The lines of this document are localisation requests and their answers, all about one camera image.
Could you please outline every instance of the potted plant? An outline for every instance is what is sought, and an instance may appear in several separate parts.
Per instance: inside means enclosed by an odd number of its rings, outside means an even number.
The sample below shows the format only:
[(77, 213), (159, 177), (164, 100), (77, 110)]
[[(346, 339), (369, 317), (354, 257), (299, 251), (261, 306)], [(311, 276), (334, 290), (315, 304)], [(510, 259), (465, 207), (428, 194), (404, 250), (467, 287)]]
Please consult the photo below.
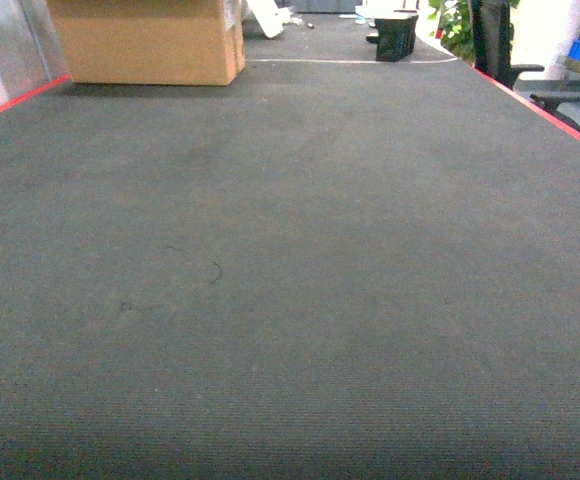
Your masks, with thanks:
[[(428, 18), (439, 20), (438, 30), (431, 35), (441, 38), (441, 45), (453, 55), (473, 63), (474, 46), (468, 2), (469, 0), (428, 0), (433, 9)], [(510, 0), (510, 6), (516, 8), (519, 2), (520, 0)]]

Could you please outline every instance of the black office chair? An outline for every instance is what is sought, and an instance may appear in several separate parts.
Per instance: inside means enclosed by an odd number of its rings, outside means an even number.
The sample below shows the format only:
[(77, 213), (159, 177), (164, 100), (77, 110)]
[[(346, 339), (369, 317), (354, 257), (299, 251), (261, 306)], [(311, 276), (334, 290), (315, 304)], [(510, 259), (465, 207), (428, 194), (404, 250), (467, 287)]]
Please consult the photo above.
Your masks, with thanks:
[[(511, 65), (512, 26), (509, 0), (469, 0), (475, 49), (475, 68), (510, 90), (523, 72), (543, 72), (535, 64)], [(563, 102), (580, 102), (578, 92), (533, 93), (531, 98), (546, 112), (580, 132), (580, 125), (557, 111)]]

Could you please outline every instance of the desk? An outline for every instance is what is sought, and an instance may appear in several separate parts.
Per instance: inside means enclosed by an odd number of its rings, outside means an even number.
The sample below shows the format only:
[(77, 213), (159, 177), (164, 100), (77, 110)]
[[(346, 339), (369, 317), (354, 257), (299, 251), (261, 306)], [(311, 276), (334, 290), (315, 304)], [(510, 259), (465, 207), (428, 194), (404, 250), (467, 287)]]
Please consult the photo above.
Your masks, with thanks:
[(232, 0), (49, 0), (80, 83), (227, 85), (245, 66)]
[(309, 21), (0, 115), (0, 473), (580, 474), (580, 142)]

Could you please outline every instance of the gray carpet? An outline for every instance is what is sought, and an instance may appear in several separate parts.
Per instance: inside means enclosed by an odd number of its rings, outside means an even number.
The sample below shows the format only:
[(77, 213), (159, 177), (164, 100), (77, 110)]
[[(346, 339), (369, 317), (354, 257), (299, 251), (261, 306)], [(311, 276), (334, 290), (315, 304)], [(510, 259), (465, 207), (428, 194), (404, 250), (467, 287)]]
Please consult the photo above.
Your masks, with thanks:
[(580, 478), (578, 141), (460, 62), (0, 115), (0, 478), (261, 477)]

